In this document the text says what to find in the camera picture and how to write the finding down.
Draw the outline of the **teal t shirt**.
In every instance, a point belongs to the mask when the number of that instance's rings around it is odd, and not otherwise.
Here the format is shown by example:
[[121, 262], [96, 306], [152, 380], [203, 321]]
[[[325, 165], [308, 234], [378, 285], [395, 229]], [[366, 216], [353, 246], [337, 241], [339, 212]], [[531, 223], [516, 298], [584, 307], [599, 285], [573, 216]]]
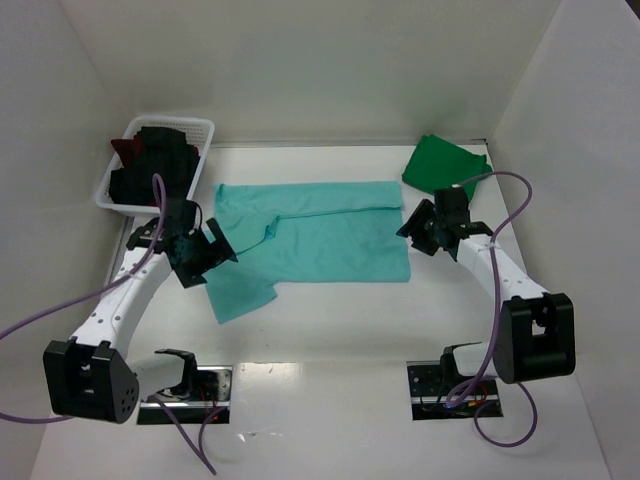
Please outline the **teal t shirt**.
[[265, 306], [279, 283], [409, 281], [402, 211], [395, 181], [216, 185], [215, 218], [237, 256], [205, 274], [217, 322]]

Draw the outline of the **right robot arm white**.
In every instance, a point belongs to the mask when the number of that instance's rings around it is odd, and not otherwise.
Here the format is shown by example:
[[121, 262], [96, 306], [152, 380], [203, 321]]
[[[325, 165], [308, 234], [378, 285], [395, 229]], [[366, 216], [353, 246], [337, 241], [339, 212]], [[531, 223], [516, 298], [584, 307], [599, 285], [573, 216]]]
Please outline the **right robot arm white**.
[[459, 375], [470, 378], [482, 372], [514, 384], [574, 372], [572, 301], [532, 280], [492, 237], [493, 231], [471, 219], [462, 188], [440, 189], [433, 200], [422, 200], [397, 234], [429, 256], [447, 252], [496, 302], [498, 325], [489, 341], [445, 349]]

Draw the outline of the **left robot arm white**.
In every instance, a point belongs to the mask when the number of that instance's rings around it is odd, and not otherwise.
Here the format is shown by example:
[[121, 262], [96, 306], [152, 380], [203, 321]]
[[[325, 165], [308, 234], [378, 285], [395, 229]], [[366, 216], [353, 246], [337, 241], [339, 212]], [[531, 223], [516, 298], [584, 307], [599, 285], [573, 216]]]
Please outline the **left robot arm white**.
[[170, 276], [189, 289], [205, 284], [209, 270], [236, 259], [218, 222], [204, 220], [196, 202], [168, 200], [163, 217], [131, 234], [115, 286], [90, 317], [68, 340], [46, 347], [53, 412], [122, 424], [139, 401], [164, 389], [181, 398], [199, 393], [194, 353], [161, 348], [131, 366], [129, 347], [154, 294]]

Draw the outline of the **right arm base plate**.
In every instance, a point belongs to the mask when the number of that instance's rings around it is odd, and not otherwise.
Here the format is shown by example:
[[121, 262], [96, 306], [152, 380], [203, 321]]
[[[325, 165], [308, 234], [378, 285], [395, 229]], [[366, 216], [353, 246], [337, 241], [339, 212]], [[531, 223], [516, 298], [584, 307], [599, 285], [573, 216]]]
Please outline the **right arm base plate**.
[[441, 361], [410, 362], [407, 378], [414, 421], [473, 419], [480, 410], [480, 418], [502, 417], [497, 384], [483, 381], [476, 390], [457, 407], [445, 405], [449, 391], [467, 377], [456, 369], [446, 372]]

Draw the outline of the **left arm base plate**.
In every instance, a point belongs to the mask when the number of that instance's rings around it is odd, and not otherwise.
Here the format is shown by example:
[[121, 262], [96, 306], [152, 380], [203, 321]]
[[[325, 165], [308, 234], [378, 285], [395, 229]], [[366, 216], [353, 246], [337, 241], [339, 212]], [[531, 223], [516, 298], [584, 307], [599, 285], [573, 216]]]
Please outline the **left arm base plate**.
[[233, 367], [199, 366], [189, 390], [175, 386], [165, 388], [156, 396], [168, 407], [180, 424], [200, 425], [212, 413], [209, 424], [228, 424], [232, 394]]

